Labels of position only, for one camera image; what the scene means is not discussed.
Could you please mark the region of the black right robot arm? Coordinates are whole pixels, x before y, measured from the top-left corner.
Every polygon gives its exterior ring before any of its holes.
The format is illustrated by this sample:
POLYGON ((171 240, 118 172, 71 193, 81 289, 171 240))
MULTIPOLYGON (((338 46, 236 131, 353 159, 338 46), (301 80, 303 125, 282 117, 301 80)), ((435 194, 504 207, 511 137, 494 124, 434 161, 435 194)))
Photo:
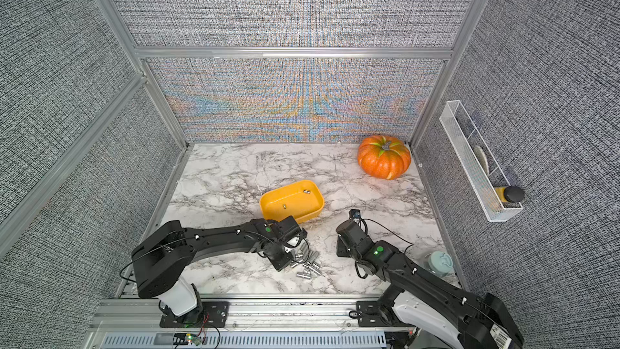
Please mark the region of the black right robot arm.
POLYGON ((337 254, 367 276, 390 284, 371 311, 385 326, 412 325, 450 348, 523 348, 525 339, 505 303, 457 288, 414 263, 397 247, 375 242, 352 219, 337 227, 337 254))

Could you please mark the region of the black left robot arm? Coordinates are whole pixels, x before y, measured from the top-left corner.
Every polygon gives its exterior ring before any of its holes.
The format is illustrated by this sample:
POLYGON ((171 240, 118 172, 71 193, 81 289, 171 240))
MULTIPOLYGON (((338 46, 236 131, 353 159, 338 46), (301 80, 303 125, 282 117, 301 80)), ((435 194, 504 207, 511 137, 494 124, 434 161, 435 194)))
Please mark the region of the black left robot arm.
POLYGON ((292 250, 306 237, 306 230, 293 217, 253 219, 214 229, 187 228, 169 221, 132 251, 138 297, 158 299, 166 318, 193 325, 203 321, 206 312, 197 287, 182 277, 187 266, 211 257, 247 253, 266 257, 276 271, 282 271, 294 260, 292 250))

